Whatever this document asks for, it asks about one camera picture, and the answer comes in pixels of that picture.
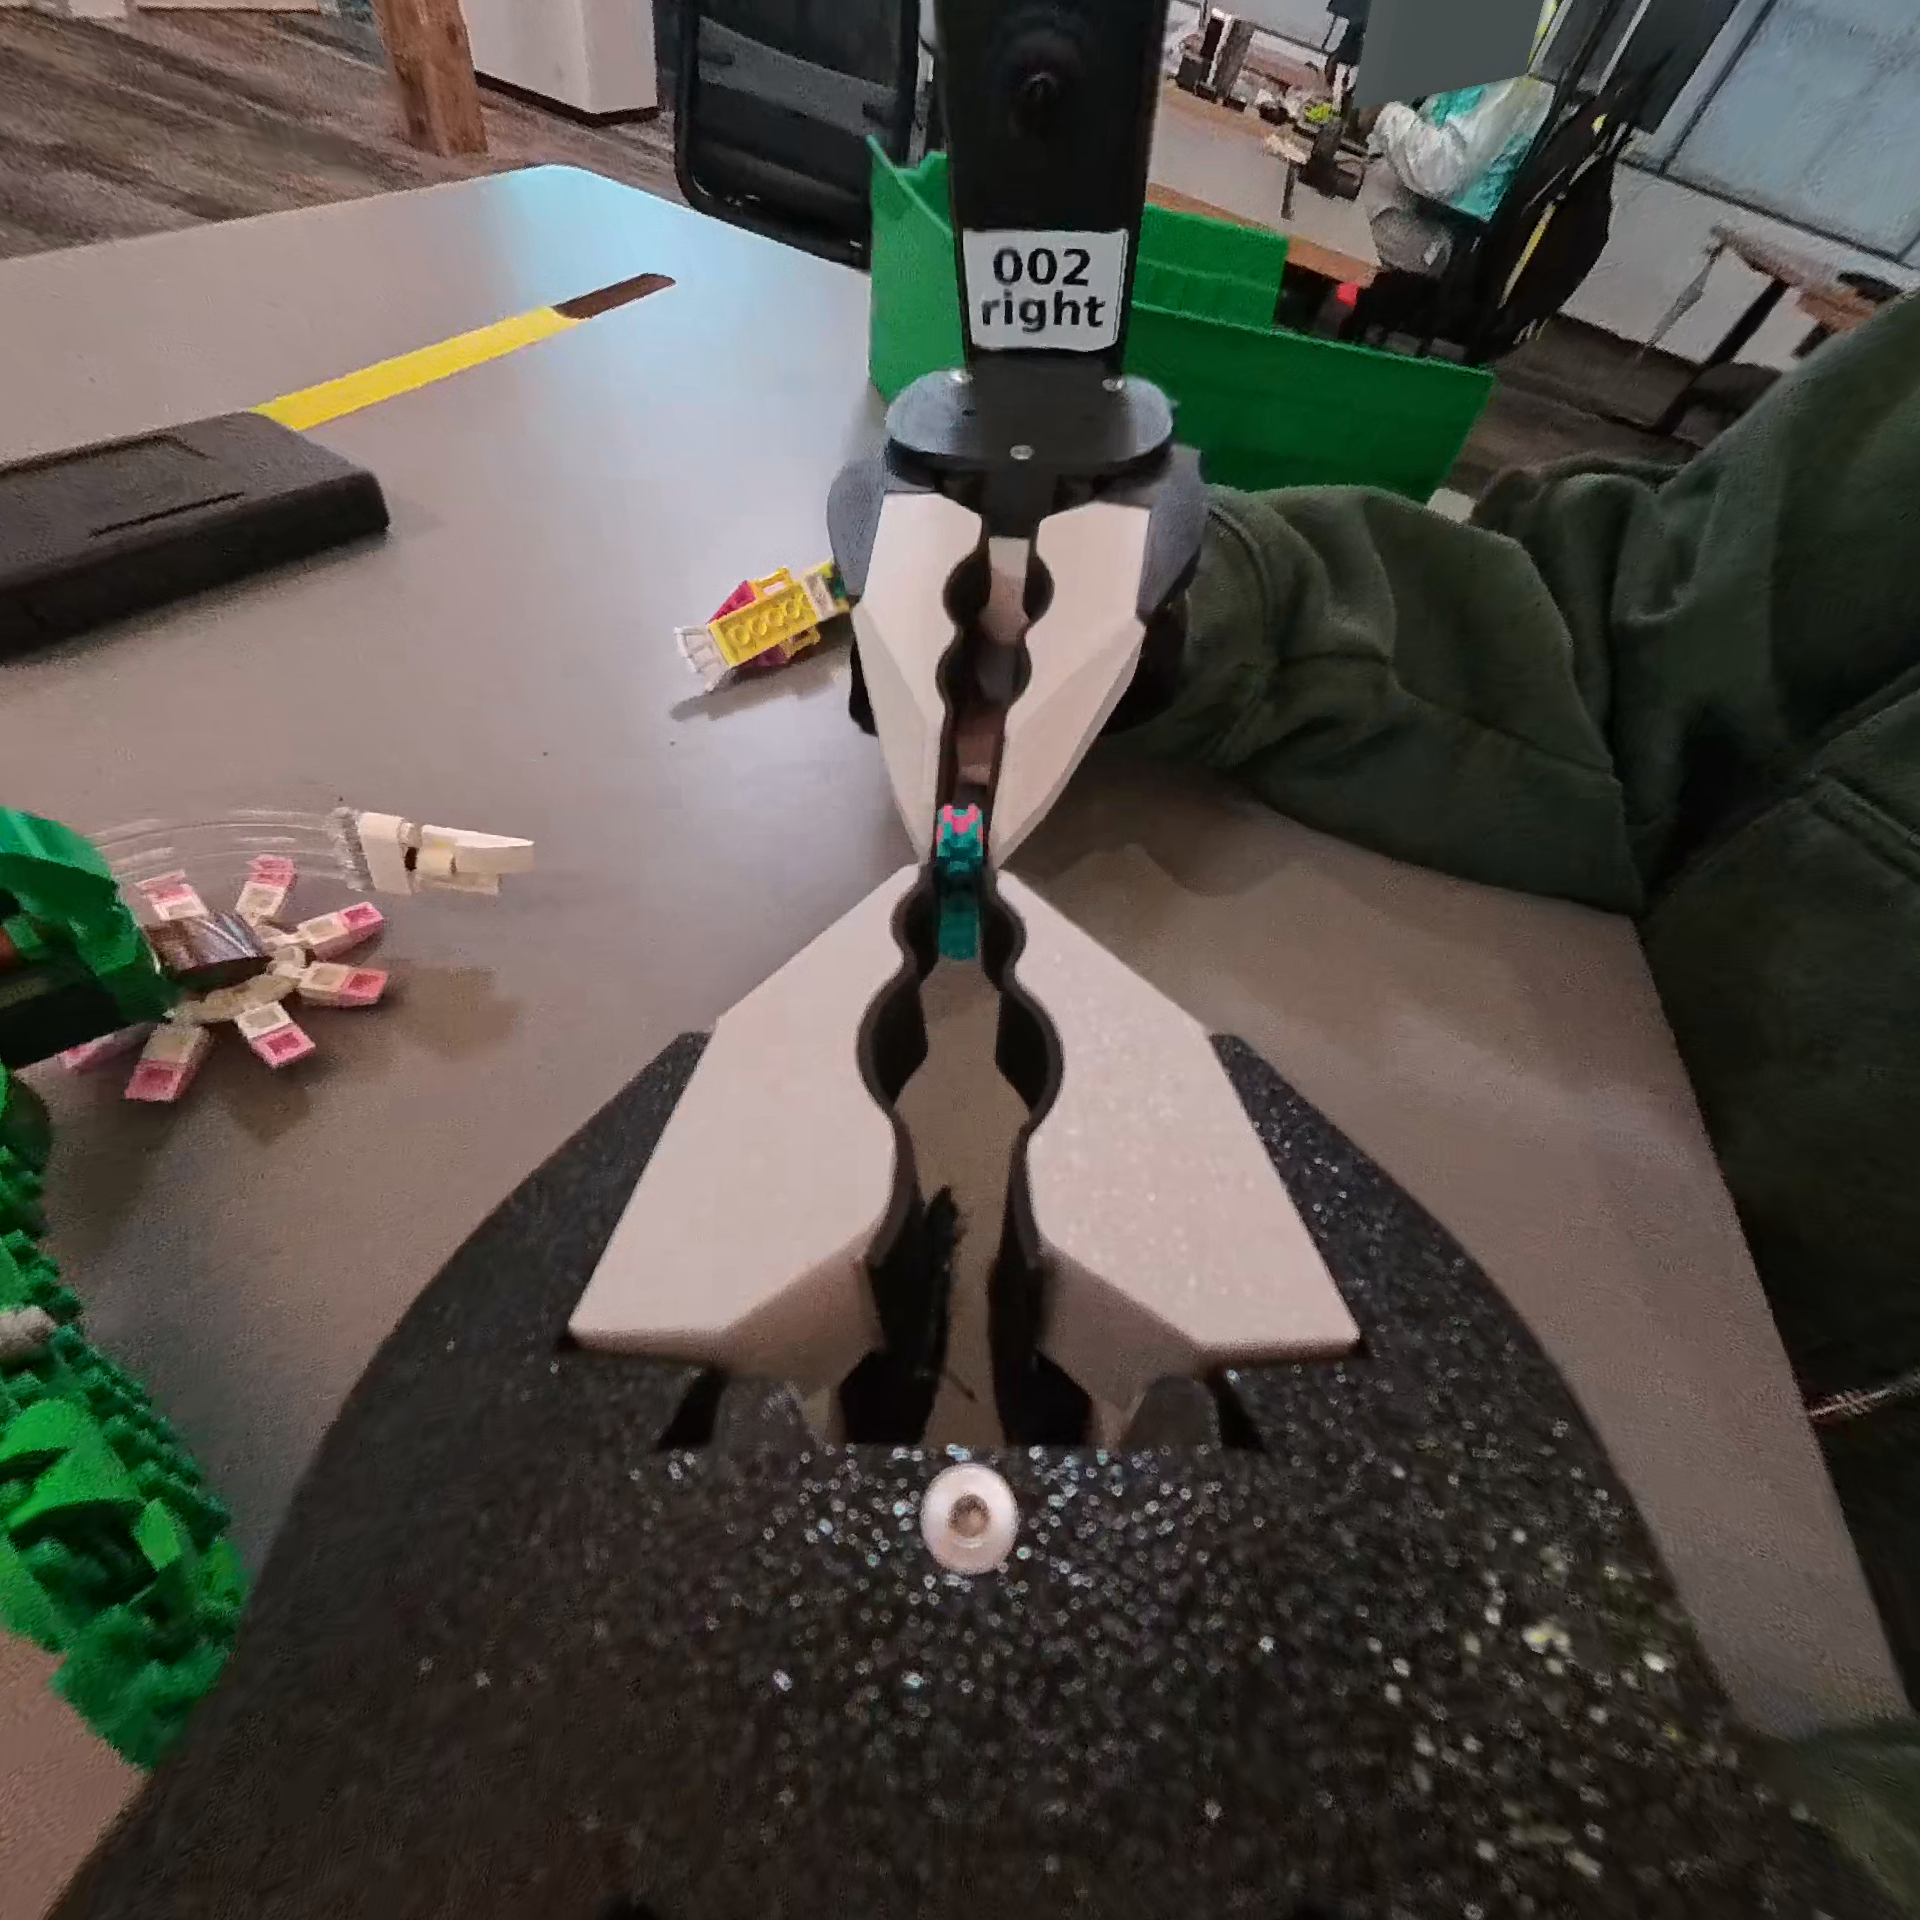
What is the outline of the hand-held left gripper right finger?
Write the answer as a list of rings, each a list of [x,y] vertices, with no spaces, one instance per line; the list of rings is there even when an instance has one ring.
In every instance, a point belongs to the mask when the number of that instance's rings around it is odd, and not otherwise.
[[[1165,1379],[1354,1355],[1354,1310],[1210,1030],[1010,872],[991,984],[1025,1103],[991,1267],[1004,1437],[1071,1446]]]

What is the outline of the yellow teal pink lego strip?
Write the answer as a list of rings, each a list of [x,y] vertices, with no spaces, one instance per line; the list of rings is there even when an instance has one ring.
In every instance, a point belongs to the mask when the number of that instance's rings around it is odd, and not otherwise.
[[[935,820],[930,871],[939,900],[939,955],[964,964],[980,955],[987,894],[987,815],[978,803],[941,804]]]

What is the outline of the person's right forearm green sleeve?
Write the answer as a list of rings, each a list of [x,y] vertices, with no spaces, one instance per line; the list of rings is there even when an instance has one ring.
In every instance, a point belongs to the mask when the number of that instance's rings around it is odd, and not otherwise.
[[[1213,486],[1126,752],[1461,880],[1643,905],[1610,672],[1523,542],[1364,486]]]

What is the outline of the yellow pink lego vehicle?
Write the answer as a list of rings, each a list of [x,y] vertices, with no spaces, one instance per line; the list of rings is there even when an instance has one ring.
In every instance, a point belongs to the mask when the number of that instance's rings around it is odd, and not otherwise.
[[[706,622],[678,625],[675,643],[703,693],[775,675],[811,653],[850,613],[831,559],[748,577]]]

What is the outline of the white lego piece clear rods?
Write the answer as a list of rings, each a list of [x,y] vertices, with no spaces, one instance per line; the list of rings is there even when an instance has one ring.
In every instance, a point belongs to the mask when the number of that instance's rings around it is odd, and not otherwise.
[[[537,862],[531,838],[407,820],[365,807],[217,807],[90,832],[126,885],[169,871],[241,880],[260,856],[292,862],[302,880],[357,896],[497,896]]]

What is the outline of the pink white lego flower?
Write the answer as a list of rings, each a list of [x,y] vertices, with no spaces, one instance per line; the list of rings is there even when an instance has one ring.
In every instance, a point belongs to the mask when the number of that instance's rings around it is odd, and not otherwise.
[[[369,960],[386,931],[379,905],[357,899],[299,918],[297,888],[297,864],[276,852],[251,855],[228,908],[186,871],[135,878],[135,921],[177,997],[161,1019],[66,1046],[54,1065],[68,1073],[123,1068],[126,1101],[177,1105],[222,1033],[270,1069],[308,1062],[317,1044],[305,1017],[372,1009],[391,977]]]

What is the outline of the green lego plant model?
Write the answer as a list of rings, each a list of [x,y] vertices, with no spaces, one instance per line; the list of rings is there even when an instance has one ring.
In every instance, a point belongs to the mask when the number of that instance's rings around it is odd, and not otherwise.
[[[2,814],[2,1614],[121,1759],[154,1769],[219,1681],[247,1601],[228,1511],[154,1397],[85,1327],[46,1247],[54,1133],[28,1068],[146,1040],[178,984],[106,856]]]

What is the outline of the black office chair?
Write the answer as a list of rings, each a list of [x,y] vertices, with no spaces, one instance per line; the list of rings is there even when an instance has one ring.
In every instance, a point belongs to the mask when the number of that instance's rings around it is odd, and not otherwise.
[[[867,270],[874,157],[922,118],[922,4],[676,3],[675,163],[683,201]]]

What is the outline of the green plastic bin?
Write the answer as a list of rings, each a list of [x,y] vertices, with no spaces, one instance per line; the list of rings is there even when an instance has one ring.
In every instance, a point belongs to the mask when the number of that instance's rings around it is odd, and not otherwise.
[[[894,400],[957,368],[962,312],[947,156],[870,152],[870,384]],[[1124,366],[1229,488],[1364,486],[1426,502],[1497,389],[1489,368],[1378,351],[1274,323],[1281,235],[1148,203]]]

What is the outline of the white recycling cabinet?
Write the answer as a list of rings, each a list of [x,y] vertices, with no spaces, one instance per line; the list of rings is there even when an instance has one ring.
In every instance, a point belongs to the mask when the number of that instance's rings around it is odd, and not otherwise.
[[[659,117],[654,3],[462,3],[475,75],[589,126]]]

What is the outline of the black yellow backpack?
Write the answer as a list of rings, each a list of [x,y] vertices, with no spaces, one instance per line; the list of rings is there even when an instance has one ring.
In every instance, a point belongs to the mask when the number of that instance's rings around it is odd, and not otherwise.
[[[1339,340],[1373,345],[1409,335],[1417,351],[1457,349],[1489,366],[1545,324],[1598,265],[1613,219],[1617,111],[1551,87],[1542,124],[1486,230],[1436,278],[1378,275],[1361,287]]]

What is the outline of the yellow tape strip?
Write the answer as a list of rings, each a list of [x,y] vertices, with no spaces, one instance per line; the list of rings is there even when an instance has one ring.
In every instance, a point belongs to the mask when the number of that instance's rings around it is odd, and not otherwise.
[[[669,287],[675,287],[675,278],[645,272],[588,294],[559,304],[542,304],[482,326],[468,326],[446,340],[379,359],[299,391],[287,391],[260,403],[251,412],[287,430],[332,425],[388,400],[420,392],[468,369],[543,345],[620,305],[635,304]]]

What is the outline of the wooden pillar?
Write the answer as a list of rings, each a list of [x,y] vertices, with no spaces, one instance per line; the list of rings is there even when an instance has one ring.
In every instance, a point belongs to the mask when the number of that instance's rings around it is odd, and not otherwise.
[[[490,152],[474,52],[459,3],[372,3],[403,129],[415,149],[442,157]]]

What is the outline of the black flat tray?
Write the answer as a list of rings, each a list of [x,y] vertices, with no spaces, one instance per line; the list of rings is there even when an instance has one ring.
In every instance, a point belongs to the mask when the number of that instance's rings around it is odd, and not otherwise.
[[[2,467],[2,657],[379,539],[371,469],[245,412]]]

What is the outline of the wooden side table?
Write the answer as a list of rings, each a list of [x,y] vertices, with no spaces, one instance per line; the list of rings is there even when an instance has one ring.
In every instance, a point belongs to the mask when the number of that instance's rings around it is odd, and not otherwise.
[[[1883,308],[1908,296],[1907,287],[1874,275],[1833,270],[1812,256],[1791,251],[1750,230],[1717,227],[1691,278],[1671,299],[1643,343],[1645,351],[1659,345],[1671,326],[1697,305],[1708,291],[1715,268],[1723,257],[1733,257],[1745,270],[1757,275],[1762,287],[1717,345],[1687,373],[1666,407],[1643,425],[1652,437],[1677,438],[1682,422],[1693,412],[1711,412],[1731,422],[1746,413],[1781,380],[1781,373],[1774,368],[1745,364],[1741,351],[1779,310],[1783,299],[1791,299],[1807,318],[1807,333],[1791,351],[1791,359],[1798,364],[1827,340],[1861,329]]]

